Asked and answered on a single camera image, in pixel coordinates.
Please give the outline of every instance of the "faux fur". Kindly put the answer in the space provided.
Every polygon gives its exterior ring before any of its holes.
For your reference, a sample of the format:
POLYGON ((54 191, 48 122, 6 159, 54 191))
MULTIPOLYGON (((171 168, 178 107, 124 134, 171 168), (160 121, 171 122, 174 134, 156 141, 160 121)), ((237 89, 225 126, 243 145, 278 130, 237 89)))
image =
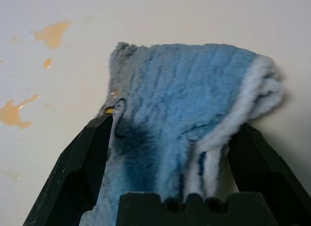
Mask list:
POLYGON ((162 199, 215 195, 223 146, 282 97, 270 58, 229 45, 120 43, 110 75, 114 94, 99 112, 115 108, 110 156, 97 205, 82 226, 114 226, 119 197, 128 191, 162 199))

